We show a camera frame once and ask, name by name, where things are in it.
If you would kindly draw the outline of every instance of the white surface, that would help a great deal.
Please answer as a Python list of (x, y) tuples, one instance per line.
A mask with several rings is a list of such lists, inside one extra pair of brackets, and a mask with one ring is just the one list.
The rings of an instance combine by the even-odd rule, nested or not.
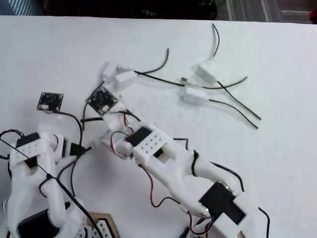
[[(217, 65), (233, 75), (221, 82), (249, 76), (230, 91), (262, 116), (259, 122), (248, 114), (259, 130), (230, 108), (191, 106), (179, 99), (176, 86), (143, 77), (124, 91), (123, 99), (141, 119), (175, 137), (189, 137), (190, 148), (201, 156), (239, 173), (246, 191), (270, 214), (270, 238), (313, 237), (317, 27), (252, 22), (216, 22), (216, 27), (221, 37)], [(42, 91), (64, 93), (62, 110), (80, 116), (106, 61), (149, 70), (161, 64), (169, 47), (168, 63), (155, 75), (175, 82), (182, 76), (195, 79), (193, 66), (209, 58), (215, 43), (208, 21), (1, 16), (0, 32), (1, 130), (31, 133), (38, 118), (47, 123), (60, 119), (59, 129), (73, 140), (79, 136), (73, 119), (35, 111)], [(233, 103), (222, 91), (210, 91), (210, 96)], [(96, 115), (87, 110), (88, 117)], [(84, 145), (99, 132), (99, 122), (88, 123)], [(13, 142), (16, 137), (4, 138)], [(4, 145), (0, 150), (9, 152)], [(5, 161), (0, 169), (3, 201), (10, 193)], [(123, 238), (173, 238), (188, 223), (172, 202), (151, 207), (150, 181), (134, 161), (92, 151), (81, 158), (74, 177), (87, 209), (111, 213)], [(68, 176), (63, 179), (69, 184)], [(190, 182), (197, 198), (208, 188), (199, 179)], [(155, 201), (165, 195), (155, 183)], [(265, 237), (266, 218), (260, 212), (256, 223), (259, 237)]]

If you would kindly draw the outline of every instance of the robotic hand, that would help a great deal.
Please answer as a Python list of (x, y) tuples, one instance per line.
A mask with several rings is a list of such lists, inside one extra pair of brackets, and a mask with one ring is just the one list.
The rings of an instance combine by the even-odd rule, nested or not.
[[(139, 166), (169, 190), (180, 208), (190, 215), (191, 228), (194, 215), (212, 219), (207, 230), (213, 238), (237, 238), (239, 234), (251, 232), (256, 208), (240, 190), (237, 181), (225, 170), (199, 158), (197, 152), (183, 148), (156, 126), (141, 125), (131, 136), (121, 137), (115, 143), (115, 150), (122, 158), (133, 155)], [(213, 182), (200, 200), (195, 200), (185, 188), (183, 180), (188, 175)]]
[[(196, 151), (186, 150), (155, 125), (139, 121), (103, 86), (87, 102), (92, 103), (91, 106), (105, 121), (106, 132), (101, 142), (123, 159), (135, 157), (139, 166), (169, 190), (173, 200), (189, 214), (192, 234), (209, 232), (213, 238), (237, 238), (253, 234), (250, 230), (257, 209), (251, 205), (248, 196), (241, 191), (238, 181), (229, 172), (199, 158)], [(129, 123), (127, 115), (134, 116), (138, 121)], [(185, 187), (184, 177), (188, 175), (213, 182), (199, 200), (195, 200)], [(206, 232), (193, 231), (192, 215), (212, 219)]]
[[(47, 174), (56, 177), (56, 164), (65, 157), (69, 148), (62, 135), (44, 131), (25, 136), (12, 144), (9, 161), (12, 191), (7, 208), (7, 227), (11, 237), (76, 236), (83, 224), (84, 214), (75, 204), (65, 203), (55, 179), (46, 181)], [(41, 184), (48, 209), (25, 218), (32, 201), (39, 195)]]

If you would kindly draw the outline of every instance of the wire connector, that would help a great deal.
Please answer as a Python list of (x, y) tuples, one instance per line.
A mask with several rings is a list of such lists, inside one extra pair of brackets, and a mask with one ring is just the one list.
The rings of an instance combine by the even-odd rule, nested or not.
[(196, 70), (196, 74), (208, 83), (216, 82), (216, 76), (211, 72), (211, 62), (204, 62), (200, 64)]
[(207, 100), (208, 100), (208, 95), (203, 90), (196, 87), (191, 87), (191, 86), (185, 87), (185, 94), (183, 96), (183, 101), (192, 103), (195, 105), (202, 105)]
[(127, 71), (116, 75), (114, 77), (114, 82), (117, 90), (122, 90), (132, 85), (137, 76), (138, 74), (134, 71)]

